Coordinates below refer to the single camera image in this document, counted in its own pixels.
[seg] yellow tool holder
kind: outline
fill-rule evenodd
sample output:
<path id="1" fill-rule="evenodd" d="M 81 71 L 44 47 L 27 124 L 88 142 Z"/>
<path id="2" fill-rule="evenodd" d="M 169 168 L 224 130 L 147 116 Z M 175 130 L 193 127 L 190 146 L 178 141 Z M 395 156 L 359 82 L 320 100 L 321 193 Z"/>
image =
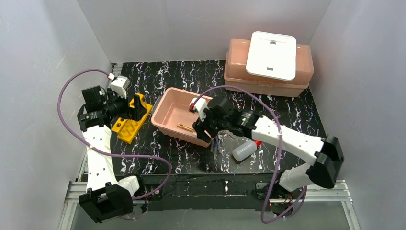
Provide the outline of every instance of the yellow tool holder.
<path id="1" fill-rule="evenodd" d="M 144 96 L 140 93 L 137 93 L 140 97 L 141 104 L 144 108 L 147 109 L 147 112 L 139 121 L 131 120 L 131 119 L 124 119 L 119 117 L 118 120 L 115 122 L 114 126 L 112 127 L 112 131 L 117 133 L 117 138 L 122 141 L 131 144 L 134 137 L 137 135 L 139 129 L 141 128 L 142 124 L 147 119 L 149 113 L 152 110 L 152 105 L 147 104 L 144 102 Z M 130 109 L 134 109 L 134 98 L 130 102 Z"/>

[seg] black and white marbled surface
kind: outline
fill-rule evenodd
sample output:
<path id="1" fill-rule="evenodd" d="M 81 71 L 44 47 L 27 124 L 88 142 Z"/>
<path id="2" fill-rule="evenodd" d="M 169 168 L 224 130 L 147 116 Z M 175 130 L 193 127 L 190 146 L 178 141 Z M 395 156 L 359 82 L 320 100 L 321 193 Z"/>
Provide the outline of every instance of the black and white marbled surface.
<path id="1" fill-rule="evenodd" d="M 131 79 L 129 95 L 140 92 L 145 95 L 147 103 L 155 104 L 157 98 L 170 87 L 200 93 L 213 86 L 224 85 L 224 65 L 224 61 L 124 63 L 121 75 Z M 215 95 L 226 95 L 238 108 L 250 108 L 271 117 L 257 102 L 240 92 L 221 89 L 209 93 L 209 96 Z M 270 106 L 282 125 L 309 135 L 326 136 L 308 89 L 297 98 L 256 96 Z M 230 154 L 231 150 L 222 148 L 214 154 L 210 152 L 210 147 L 203 148 L 163 135 L 151 124 L 151 115 L 132 144 L 122 142 L 113 135 L 112 152 L 163 157 L 172 164 L 172 173 L 176 174 L 271 173 L 276 163 L 276 147 L 273 145 L 263 143 L 255 154 L 237 163 Z M 296 156 L 283 151 L 280 170 L 302 163 Z M 168 171 L 165 163 L 153 159 L 114 158 L 113 167 L 116 175 L 166 174 Z"/>

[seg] wooden tool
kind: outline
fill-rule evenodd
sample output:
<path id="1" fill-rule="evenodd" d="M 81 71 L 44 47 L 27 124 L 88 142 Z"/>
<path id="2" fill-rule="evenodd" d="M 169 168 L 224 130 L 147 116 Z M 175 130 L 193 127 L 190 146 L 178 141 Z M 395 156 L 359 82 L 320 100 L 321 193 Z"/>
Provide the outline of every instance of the wooden tool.
<path id="1" fill-rule="evenodd" d="M 194 132 L 194 129 L 192 127 L 186 126 L 186 125 L 181 124 L 181 123 L 178 123 L 178 127 L 181 128 L 181 129 L 184 129 L 186 131 L 192 132 L 192 133 Z"/>

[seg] white wall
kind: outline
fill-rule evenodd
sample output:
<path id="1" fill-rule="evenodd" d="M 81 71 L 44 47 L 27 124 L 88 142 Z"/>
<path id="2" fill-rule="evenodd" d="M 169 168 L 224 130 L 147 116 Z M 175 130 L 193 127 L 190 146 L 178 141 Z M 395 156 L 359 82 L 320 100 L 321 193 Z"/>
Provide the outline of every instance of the white wall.
<path id="1" fill-rule="evenodd" d="M 311 90 L 362 229 L 406 226 L 405 37 L 405 1 L 333 0 L 310 41 Z"/>
<path id="2" fill-rule="evenodd" d="M 308 44 L 331 0 L 78 0 L 111 62 L 225 59 L 254 31 Z"/>
<path id="3" fill-rule="evenodd" d="M 74 73 L 110 64 L 75 0 L 1 1 L 0 53 L 1 229 L 57 229 L 85 152 L 57 117 L 59 91 Z M 89 74 L 64 97 L 76 131 L 80 90 L 98 84 L 104 76 Z"/>

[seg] pink container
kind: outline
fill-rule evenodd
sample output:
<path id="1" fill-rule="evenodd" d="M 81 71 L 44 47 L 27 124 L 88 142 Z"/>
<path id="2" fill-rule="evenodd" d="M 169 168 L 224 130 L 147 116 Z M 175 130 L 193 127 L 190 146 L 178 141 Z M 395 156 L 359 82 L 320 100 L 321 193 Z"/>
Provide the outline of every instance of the pink container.
<path id="1" fill-rule="evenodd" d="M 251 93 L 287 97 L 297 97 L 309 86 L 314 73 L 310 46 L 297 45 L 296 76 L 292 81 L 284 81 L 251 75 L 246 71 L 250 43 L 250 40 L 231 39 L 224 72 L 226 85 L 237 86 Z"/>
<path id="2" fill-rule="evenodd" d="M 178 127 L 179 124 L 191 127 L 197 120 L 197 113 L 189 112 L 189 103 L 193 98 L 199 96 L 197 93 L 180 90 L 177 88 L 166 89 L 161 101 L 159 102 L 151 122 L 165 135 L 179 138 L 181 140 L 208 147 L 210 144 L 196 137 L 196 132 L 189 132 Z M 207 102 L 212 98 L 203 96 Z"/>

